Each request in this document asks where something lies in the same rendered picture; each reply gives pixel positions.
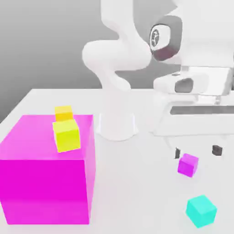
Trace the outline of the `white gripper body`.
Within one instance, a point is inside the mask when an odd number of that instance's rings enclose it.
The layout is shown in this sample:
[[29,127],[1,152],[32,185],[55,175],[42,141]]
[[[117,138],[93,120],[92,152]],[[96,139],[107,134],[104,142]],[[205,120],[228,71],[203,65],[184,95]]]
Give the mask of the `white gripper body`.
[[160,137],[234,135],[234,105],[169,105],[153,124]]

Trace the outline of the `small purple cube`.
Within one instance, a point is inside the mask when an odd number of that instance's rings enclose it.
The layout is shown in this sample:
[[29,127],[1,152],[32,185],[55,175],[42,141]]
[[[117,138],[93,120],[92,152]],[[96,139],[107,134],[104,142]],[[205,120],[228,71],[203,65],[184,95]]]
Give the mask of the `small purple cube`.
[[198,162],[198,157],[183,154],[179,160],[177,172],[192,178],[197,170]]

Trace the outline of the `small cyan cube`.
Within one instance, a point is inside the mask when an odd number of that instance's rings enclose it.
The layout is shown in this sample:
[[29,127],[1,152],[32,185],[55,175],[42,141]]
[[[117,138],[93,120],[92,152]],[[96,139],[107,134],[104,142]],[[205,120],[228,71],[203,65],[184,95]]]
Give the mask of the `small cyan cube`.
[[216,213],[217,207],[205,195],[187,201],[186,215],[197,228],[213,223]]

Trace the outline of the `small yellow cube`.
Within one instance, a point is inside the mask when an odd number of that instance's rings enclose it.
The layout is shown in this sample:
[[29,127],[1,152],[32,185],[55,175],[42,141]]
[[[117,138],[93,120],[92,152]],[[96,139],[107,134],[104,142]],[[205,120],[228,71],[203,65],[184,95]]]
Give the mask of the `small yellow cube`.
[[54,140],[59,153],[81,148],[80,129],[75,119],[52,123]]

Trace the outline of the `small orange cube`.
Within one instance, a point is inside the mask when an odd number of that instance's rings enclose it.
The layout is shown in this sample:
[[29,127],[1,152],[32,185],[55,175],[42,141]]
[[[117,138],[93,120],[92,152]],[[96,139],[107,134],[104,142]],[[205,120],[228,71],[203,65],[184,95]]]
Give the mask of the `small orange cube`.
[[66,121],[73,119],[73,112],[71,106],[56,106],[55,107],[55,120]]

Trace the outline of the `large magenta box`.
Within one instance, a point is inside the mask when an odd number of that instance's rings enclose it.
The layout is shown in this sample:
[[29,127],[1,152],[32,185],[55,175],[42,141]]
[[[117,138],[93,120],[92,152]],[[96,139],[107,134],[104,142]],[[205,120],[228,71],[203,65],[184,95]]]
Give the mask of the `large magenta box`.
[[92,115],[74,116],[81,148],[58,153],[53,115],[24,115],[0,143],[8,224],[88,224],[96,175]]

